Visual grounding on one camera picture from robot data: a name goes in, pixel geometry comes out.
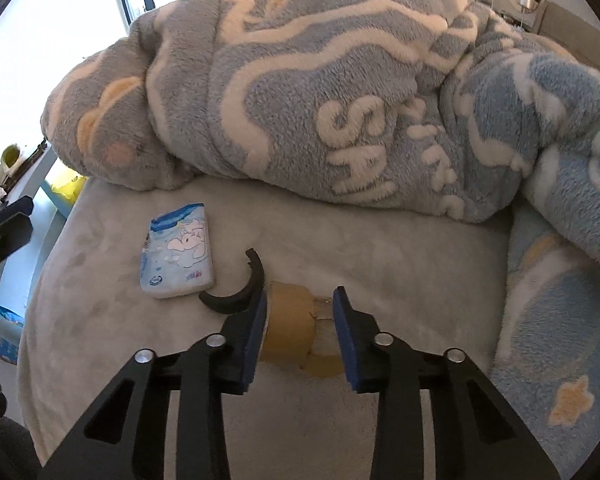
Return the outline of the green white fluffy slipper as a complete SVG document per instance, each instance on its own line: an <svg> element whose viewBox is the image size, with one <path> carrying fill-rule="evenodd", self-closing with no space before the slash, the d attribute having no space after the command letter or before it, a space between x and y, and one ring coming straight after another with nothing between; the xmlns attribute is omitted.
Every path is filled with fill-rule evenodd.
<svg viewBox="0 0 600 480"><path fill-rule="evenodd" d="M0 158L0 186L3 186L14 175L22 162L22 153L17 144L10 144L2 151Z"/></svg>

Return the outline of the blue tissue pack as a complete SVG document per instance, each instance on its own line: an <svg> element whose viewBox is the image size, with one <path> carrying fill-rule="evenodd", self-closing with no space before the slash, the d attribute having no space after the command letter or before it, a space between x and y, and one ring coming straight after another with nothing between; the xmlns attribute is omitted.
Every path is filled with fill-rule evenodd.
<svg viewBox="0 0 600 480"><path fill-rule="evenodd" d="M153 218L140 254L142 291L166 299L202 292L213 284L204 204L188 204Z"/></svg>

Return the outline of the grey bed headboard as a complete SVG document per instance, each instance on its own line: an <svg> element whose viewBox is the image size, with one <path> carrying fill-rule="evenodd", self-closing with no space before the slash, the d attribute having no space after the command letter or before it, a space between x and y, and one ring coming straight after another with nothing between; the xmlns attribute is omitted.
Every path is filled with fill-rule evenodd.
<svg viewBox="0 0 600 480"><path fill-rule="evenodd" d="M579 62L600 71L600 31L576 14L555 3L543 3L533 32L559 44Z"/></svg>

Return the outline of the brown tape roll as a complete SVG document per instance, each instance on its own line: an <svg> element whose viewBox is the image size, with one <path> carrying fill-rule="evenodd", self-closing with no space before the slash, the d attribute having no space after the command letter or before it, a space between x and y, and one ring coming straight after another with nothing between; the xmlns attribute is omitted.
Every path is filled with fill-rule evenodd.
<svg viewBox="0 0 600 480"><path fill-rule="evenodd" d="M332 300L306 287L272 282L260 360L317 378L344 373Z"/></svg>

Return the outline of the grey bed sheet mattress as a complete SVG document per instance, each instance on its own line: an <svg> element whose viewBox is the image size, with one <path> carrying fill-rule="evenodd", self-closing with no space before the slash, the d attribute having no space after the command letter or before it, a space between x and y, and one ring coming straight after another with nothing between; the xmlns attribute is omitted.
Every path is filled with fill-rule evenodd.
<svg viewBox="0 0 600 480"><path fill-rule="evenodd" d="M600 265L523 200L480 224L330 206L265 184L202 177L174 192L102 181L82 191L30 301L19 400L41 460L140 349L188 349L222 318L196 296L140 288L153 218L206 207L219 296L241 289L254 249L268 333L256 379L224 400L236 479L364 479L373 396L343 376L330 298L414 349L463 349L571 476L600 440Z"/></svg>

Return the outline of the yellow plastic bag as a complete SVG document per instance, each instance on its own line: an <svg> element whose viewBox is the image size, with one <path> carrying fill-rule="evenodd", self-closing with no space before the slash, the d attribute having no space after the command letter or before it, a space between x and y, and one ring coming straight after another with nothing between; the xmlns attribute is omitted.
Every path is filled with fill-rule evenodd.
<svg viewBox="0 0 600 480"><path fill-rule="evenodd" d="M64 167L61 172L53 177L52 182L50 182L50 189L55 195L74 205L86 182L87 177L78 174L73 169Z"/></svg>

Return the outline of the blue grey fleece blanket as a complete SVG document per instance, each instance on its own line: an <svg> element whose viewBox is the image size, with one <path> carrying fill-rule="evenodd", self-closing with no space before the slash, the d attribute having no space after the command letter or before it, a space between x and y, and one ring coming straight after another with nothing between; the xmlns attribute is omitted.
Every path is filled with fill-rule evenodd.
<svg viewBox="0 0 600 480"><path fill-rule="evenodd" d="M180 0L58 84L58 157L479 223L517 194L600 263L600 72L475 0Z"/></svg>

